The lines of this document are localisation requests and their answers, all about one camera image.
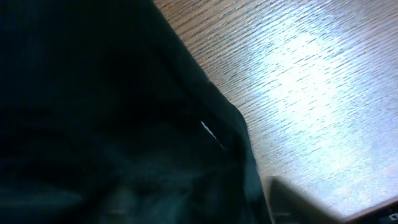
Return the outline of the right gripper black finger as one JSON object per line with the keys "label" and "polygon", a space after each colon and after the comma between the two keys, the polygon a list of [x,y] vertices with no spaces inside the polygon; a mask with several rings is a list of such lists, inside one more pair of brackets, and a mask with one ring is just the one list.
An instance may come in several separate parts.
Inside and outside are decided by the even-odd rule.
{"label": "right gripper black finger", "polygon": [[290,188],[277,177],[268,180],[267,203],[274,224],[341,224],[339,218]]}

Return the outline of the black shorts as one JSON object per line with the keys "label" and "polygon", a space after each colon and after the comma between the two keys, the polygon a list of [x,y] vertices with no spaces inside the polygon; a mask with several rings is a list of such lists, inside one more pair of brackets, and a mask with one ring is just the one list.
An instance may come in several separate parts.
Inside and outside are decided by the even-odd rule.
{"label": "black shorts", "polygon": [[152,1],[1,2],[2,223],[269,223],[242,114]]}

